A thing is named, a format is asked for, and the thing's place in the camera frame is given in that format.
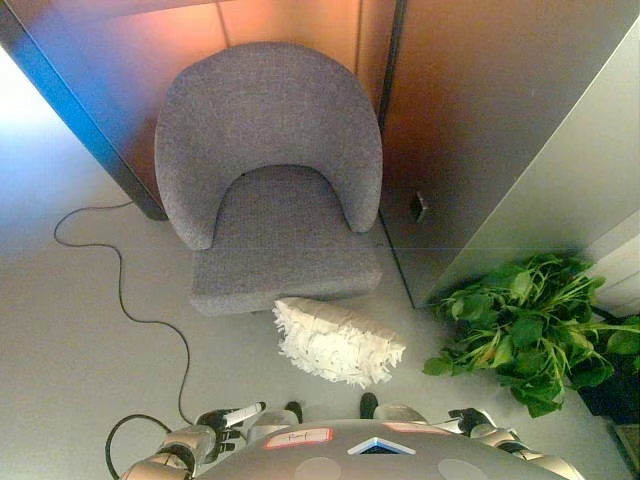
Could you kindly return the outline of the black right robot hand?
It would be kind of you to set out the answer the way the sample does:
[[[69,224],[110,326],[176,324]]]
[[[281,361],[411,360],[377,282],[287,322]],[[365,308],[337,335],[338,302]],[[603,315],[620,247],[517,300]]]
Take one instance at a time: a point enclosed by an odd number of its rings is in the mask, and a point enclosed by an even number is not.
[[[483,409],[454,409],[449,410],[448,415],[455,421],[458,430],[467,437],[470,437],[472,430],[478,426],[488,426],[491,429],[497,428],[489,413]]]

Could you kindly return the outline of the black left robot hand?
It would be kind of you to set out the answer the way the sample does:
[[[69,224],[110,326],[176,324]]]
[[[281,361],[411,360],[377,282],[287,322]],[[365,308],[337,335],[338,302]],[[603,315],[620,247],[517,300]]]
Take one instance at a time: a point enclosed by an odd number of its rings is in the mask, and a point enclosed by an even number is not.
[[[264,401],[257,401],[244,408],[216,409],[201,414],[196,424],[211,428],[215,434],[214,446],[207,453],[204,463],[213,463],[221,453],[234,451],[235,440],[242,436],[238,428],[265,408]]]

